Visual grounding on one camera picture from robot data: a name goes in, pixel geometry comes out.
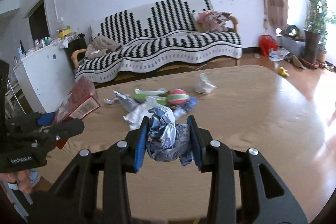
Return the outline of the person left hand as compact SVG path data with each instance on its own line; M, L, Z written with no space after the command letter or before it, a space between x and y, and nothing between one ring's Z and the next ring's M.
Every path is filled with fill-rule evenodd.
M22 193L30 194L33 189L30 185L30 171L21 170L14 173L1 173L1 180L9 183L17 183Z

